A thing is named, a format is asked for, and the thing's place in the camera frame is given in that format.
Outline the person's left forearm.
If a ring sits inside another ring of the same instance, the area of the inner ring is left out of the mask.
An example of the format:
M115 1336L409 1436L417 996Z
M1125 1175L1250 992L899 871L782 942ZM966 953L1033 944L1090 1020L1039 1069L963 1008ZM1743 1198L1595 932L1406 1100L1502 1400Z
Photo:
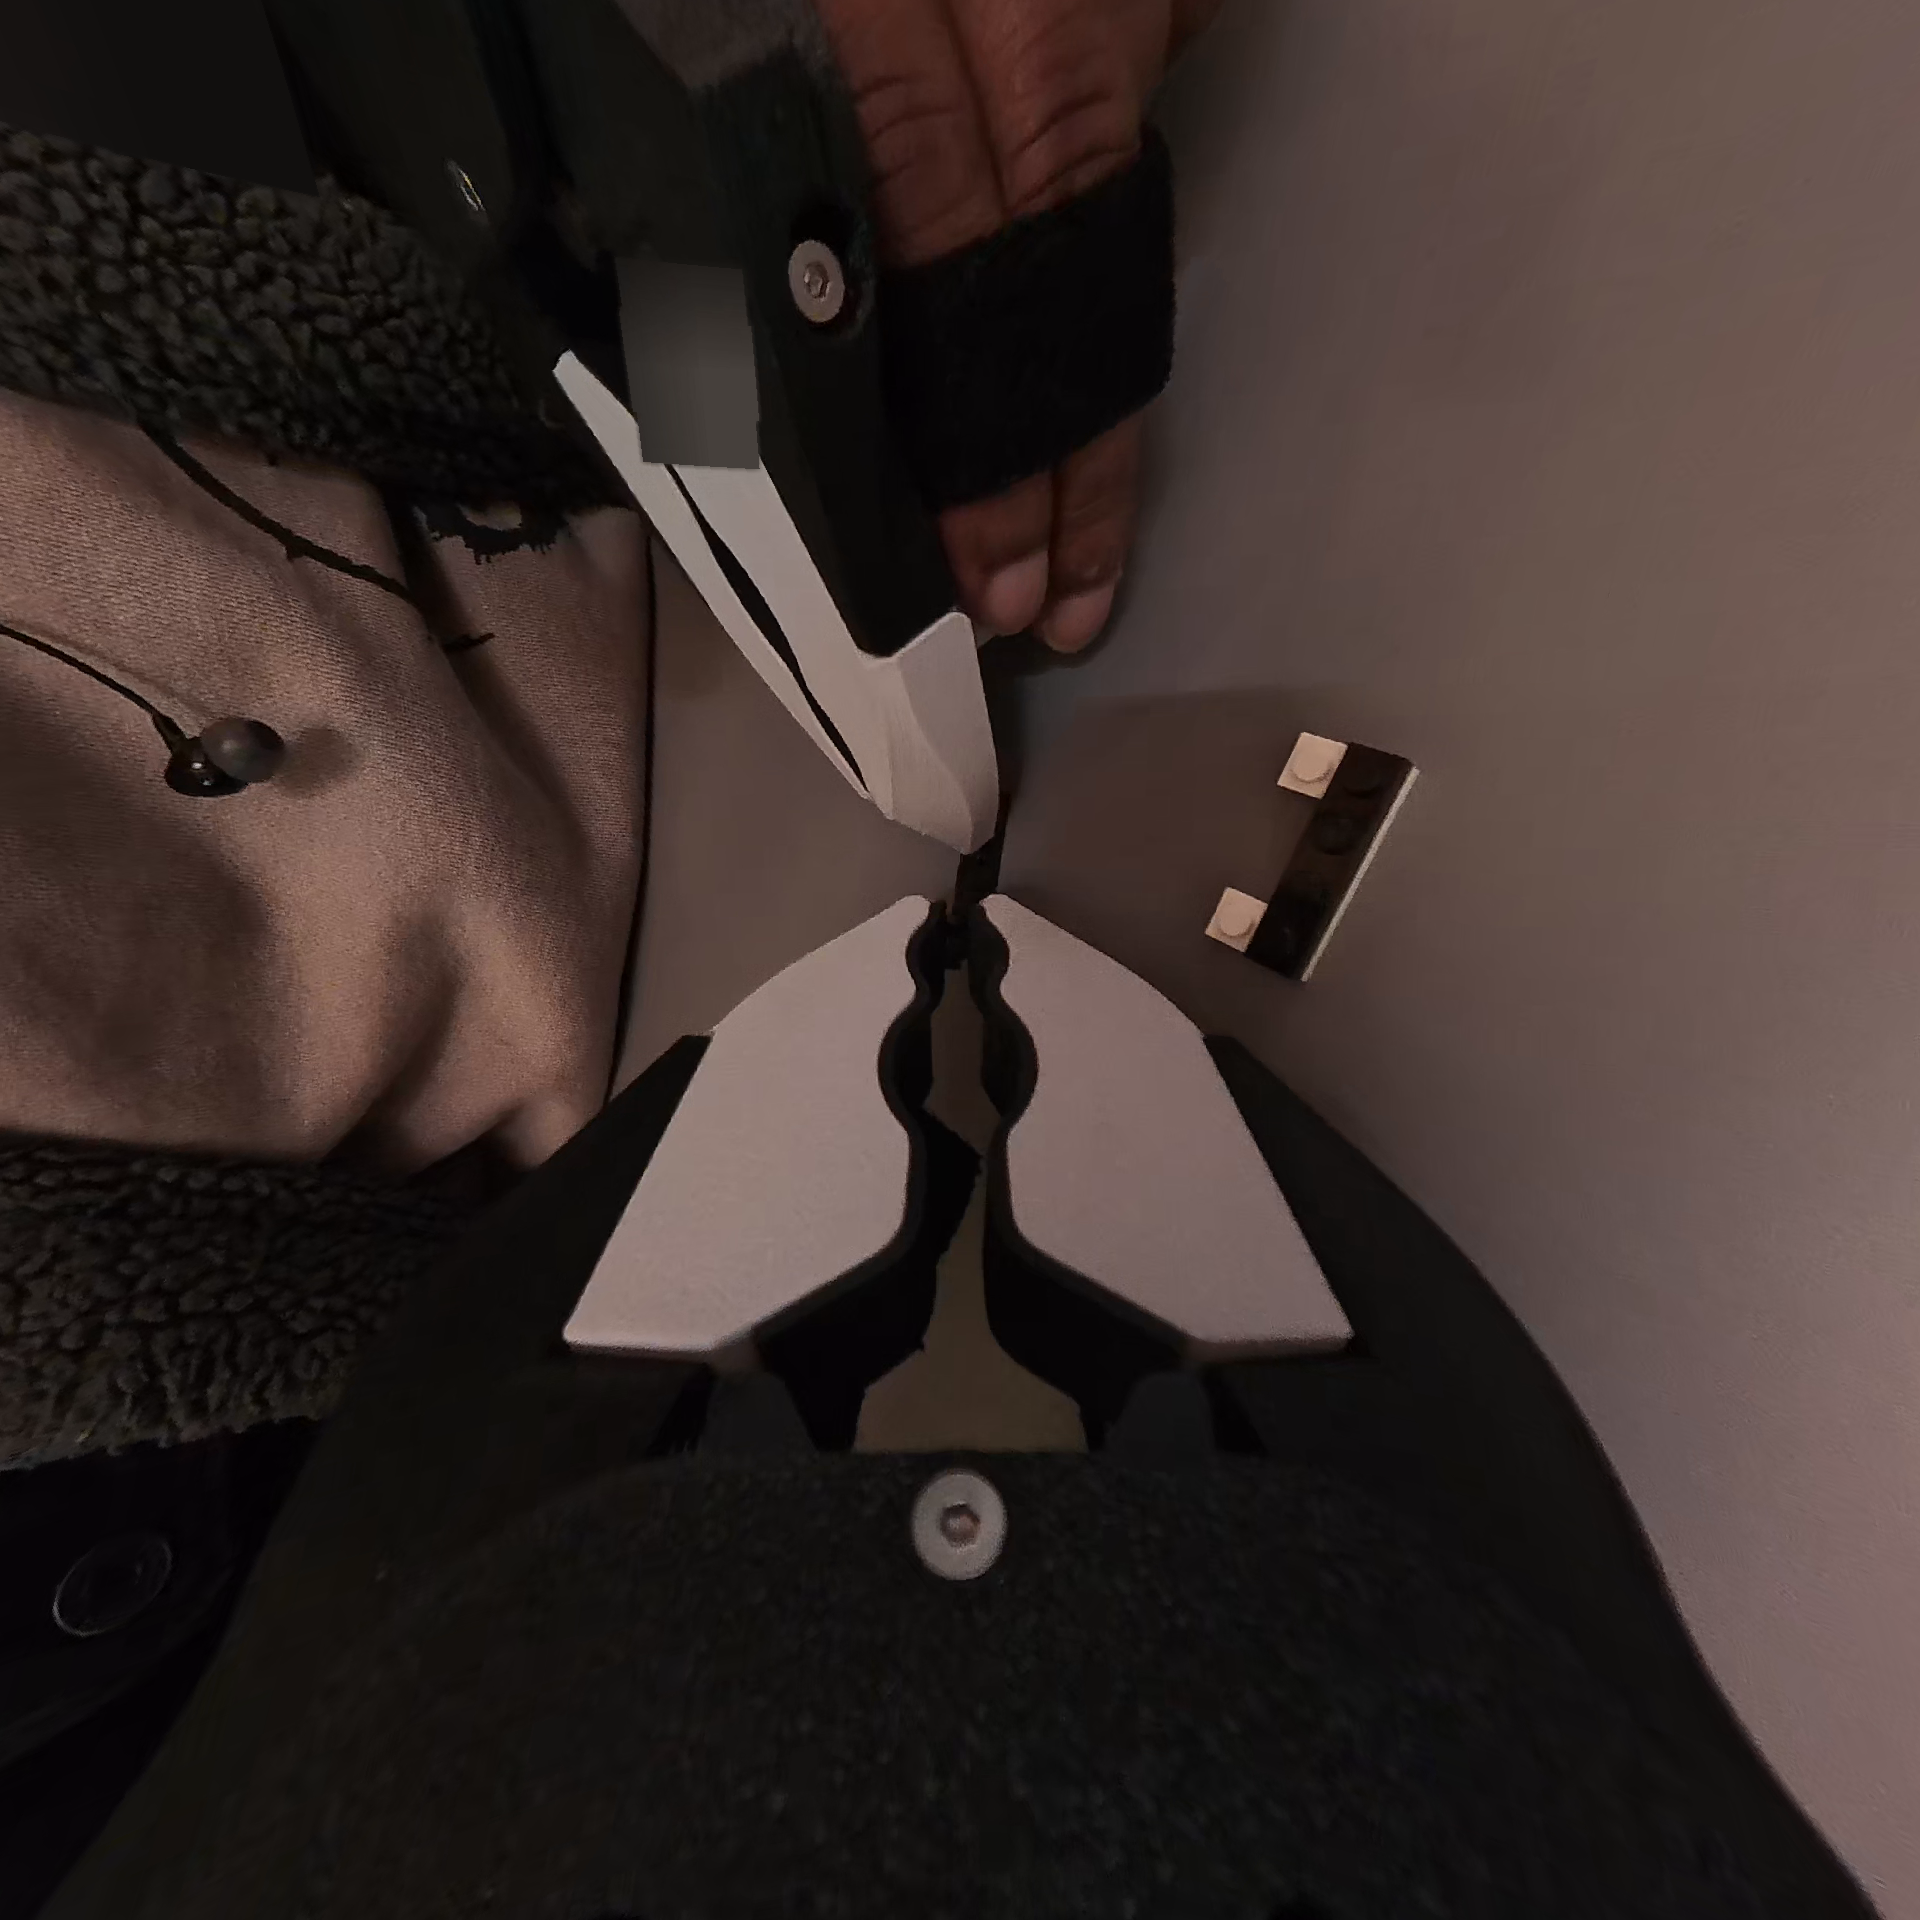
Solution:
M559 243L584 262L734 257L726 179L761 168L761 93L845 117L813 4L274 1L320 161L464 271ZM733 150L749 153L736 161Z

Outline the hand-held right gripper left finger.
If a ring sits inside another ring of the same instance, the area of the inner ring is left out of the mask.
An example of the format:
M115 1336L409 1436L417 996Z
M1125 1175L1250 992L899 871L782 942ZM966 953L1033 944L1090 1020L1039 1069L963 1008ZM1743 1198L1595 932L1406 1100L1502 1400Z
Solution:
M566 1323L573 1353L771 1368L775 1335L896 1244L915 1149L880 1061L942 918L903 896L717 1023Z

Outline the person's left hand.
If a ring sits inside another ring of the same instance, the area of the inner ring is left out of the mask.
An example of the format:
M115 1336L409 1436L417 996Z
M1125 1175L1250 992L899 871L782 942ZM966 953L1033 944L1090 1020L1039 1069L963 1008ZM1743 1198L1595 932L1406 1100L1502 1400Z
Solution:
M871 165L880 251L912 270L1115 176L1218 1L821 1ZM941 513L982 633L1088 649L1137 536L1145 421Z

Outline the dark fleece jacket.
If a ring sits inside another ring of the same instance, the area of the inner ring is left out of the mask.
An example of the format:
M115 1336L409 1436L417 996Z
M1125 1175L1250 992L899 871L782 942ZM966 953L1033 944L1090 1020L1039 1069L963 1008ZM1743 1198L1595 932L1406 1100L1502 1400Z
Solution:
M141 428L290 559L407 604L185 438L357 472L483 559L615 507L481 302L335 181L285 192L6 126L2 380ZM650 536L646 611L637 903ZM199 1683L369 1344L560 1147L393 1173L2 1134L6 1915L40 1915Z

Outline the black and white lego assembly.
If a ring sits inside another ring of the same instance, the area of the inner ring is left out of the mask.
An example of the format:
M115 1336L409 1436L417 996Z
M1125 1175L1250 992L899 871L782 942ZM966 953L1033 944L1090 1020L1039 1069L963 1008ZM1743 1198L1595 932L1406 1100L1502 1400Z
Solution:
M1306 983L1400 819L1419 768L1400 755L1303 731L1279 789L1313 805L1274 893L1225 888L1207 936L1286 981Z

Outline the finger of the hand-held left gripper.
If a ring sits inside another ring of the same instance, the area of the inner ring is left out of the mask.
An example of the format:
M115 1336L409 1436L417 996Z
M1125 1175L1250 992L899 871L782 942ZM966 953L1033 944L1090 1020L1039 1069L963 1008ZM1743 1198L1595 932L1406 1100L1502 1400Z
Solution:
M959 607L867 653L766 469L680 465L703 593L830 765L888 820L953 849L994 833L1001 781L975 621Z
M554 376L573 412L581 419L584 430L609 459L609 465L631 493L641 513L661 535L667 553L704 598L720 629L733 637L734 647L768 691L775 692L782 709L801 724L803 733L827 757L834 772L867 800L871 792L858 771L858 760L848 755L848 745L830 715L813 699L806 678L797 671L785 633L763 604L755 581L734 559L728 543L714 535L714 528L701 513L681 479L666 464L651 464L643 456L641 431L627 401L574 349L566 349L559 357Z

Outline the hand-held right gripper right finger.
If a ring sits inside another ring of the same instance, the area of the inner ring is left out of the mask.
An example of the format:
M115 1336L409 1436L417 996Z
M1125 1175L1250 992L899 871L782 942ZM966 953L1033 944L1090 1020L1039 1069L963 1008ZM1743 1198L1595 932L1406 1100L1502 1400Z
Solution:
M1354 1339L1200 1029L1011 896L975 911L998 1113L993 1327L1022 1364L1337 1353Z

